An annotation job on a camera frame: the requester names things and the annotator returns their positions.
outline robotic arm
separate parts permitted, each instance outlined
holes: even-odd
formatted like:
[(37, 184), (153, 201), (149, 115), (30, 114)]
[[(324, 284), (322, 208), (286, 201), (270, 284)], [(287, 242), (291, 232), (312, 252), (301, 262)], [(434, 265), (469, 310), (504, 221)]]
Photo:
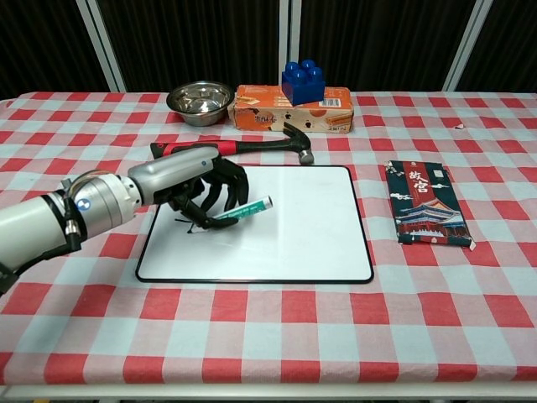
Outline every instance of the robotic arm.
[[(207, 198), (192, 199), (209, 184)], [(81, 249), (81, 243), (134, 218), (141, 206), (169, 205), (203, 228), (224, 228), (236, 218), (206, 215), (228, 185), (225, 210), (248, 201), (244, 169), (224, 160), (216, 147), (195, 147), (136, 165), (127, 176), (94, 170), (63, 190), (0, 210), (0, 295), (42, 260)]]

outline stainless steel bowl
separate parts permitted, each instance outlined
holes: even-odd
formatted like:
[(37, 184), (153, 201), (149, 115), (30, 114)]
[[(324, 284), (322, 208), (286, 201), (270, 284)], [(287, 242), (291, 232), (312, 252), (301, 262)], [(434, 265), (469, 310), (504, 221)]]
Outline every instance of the stainless steel bowl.
[(215, 81), (195, 81), (178, 86), (166, 97), (166, 103), (192, 126), (209, 126), (227, 112), (235, 92)]

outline book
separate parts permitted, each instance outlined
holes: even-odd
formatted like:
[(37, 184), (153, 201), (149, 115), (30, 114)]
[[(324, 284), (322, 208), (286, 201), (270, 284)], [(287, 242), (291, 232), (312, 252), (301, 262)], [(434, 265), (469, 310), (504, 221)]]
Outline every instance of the book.
[(442, 164), (391, 160), (386, 180), (399, 242), (475, 248)]

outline blue lego block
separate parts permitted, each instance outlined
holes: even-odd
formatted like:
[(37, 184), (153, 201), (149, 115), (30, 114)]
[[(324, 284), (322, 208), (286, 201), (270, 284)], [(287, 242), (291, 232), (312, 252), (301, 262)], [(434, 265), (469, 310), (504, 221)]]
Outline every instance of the blue lego block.
[(322, 101), (325, 98), (322, 69), (313, 60), (303, 60), (302, 65), (290, 61), (282, 72), (282, 92), (293, 106)]

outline orange box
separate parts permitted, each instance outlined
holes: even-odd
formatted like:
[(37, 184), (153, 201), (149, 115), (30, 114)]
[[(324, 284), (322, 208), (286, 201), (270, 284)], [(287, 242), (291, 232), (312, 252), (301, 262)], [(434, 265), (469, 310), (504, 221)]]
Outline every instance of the orange box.
[(241, 130), (281, 132), (289, 122), (303, 132), (349, 133), (354, 110), (351, 92), (343, 87), (326, 87), (322, 102), (293, 107), (280, 86), (239, 86), (227, 109)]

